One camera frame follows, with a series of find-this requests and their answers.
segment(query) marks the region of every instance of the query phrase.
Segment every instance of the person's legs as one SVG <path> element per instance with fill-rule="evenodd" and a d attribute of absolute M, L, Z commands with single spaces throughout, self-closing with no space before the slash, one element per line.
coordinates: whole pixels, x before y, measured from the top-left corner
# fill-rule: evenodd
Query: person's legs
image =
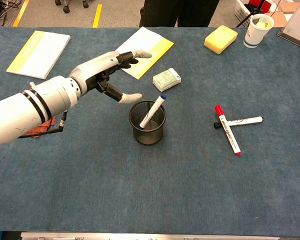
<path fill-rule="evenodd" d="M 139 27 L 174 27 L 183 2 L 184 0 L 145 0 L 140 10 Z"/>
<path fill-rule="evenodd" d="M 178 27 L 208 27 L 219 0 L 184 0 Z"/>

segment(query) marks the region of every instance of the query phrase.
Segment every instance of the pen holder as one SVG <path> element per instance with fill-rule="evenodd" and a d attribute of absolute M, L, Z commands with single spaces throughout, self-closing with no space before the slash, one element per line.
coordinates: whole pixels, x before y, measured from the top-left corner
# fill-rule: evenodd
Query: pen holder
<path fill-rule="evenodd" d="M 151 146 L 160 141 L 163 136 L 166 110 L 161 105 L 144 129 L 139 129 L 140 122 L 149 112 L 155 101 L 145 100 L 133 105 L 129 112 L 129 121 L 133 129 L 133 137 L 138 143 Z"/>

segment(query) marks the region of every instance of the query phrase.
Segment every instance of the paper cup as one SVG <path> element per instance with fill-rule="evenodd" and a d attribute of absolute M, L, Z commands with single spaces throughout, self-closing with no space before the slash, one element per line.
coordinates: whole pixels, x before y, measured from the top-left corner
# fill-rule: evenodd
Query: paper cup
<path fill-rule="evenodd" d="M 266 21 L 270 24 L 268 28 L 260 28 L 253 23 L 253 20 L 262 17 L 264 17 Z M 246 31 L 243 44 L 247 48 L 251 48 L 251 49 L 256 48 L 258 44 L 261 43 L 265 35 L 269 32 L 269 30 L 274 26 L 274 24 L 275 24 L 274 19 L 266 14 L 253 15 L 250 19 L 250 24 L 248 30 Z"/>

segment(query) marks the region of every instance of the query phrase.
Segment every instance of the white marker with blue cap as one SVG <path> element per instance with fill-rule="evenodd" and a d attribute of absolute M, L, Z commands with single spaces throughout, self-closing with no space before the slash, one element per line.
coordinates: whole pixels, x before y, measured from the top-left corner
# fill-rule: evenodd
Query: white marker with blue cap
<path fill-rule="evenodd" d="M 160 106 L 162 105 L 162 103 L 166 100 L 166 95 L 165 94 L 161 94 L 157 100 L 154 102 L 154 104 L 152 105 L 152 107 L 150 108 L 149 112 L 146 114 L 146 116 L 144 117 L 144 119 L 140 122 L 138 128 L 143 130 L 145 128 L 145 126 L 147 125 L 147 123 L 150 121 L 150 119 L 153 117 L 153 115 L 155 114 L 155 112 L 160 108 Z"/>

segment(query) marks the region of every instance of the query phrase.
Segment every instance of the robotic arm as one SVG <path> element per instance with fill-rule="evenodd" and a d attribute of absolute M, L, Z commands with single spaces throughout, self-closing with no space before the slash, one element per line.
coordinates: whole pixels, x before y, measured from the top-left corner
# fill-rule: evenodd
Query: robotic arm
<path fill-rule="evenodd" d="M 134 103 L 140 93 L 126 94 L 109 84 L 109 75 L 130 68 L 135 58 L 151 58 L 151 53 L 135 50 L 107 52 L 78 65 L 70 76 L 56 76 L 0 101 L 0 144 L 12 141 L 54 116 L 72 108 L 78 99 L 97 89 L 119 103 Z"/>

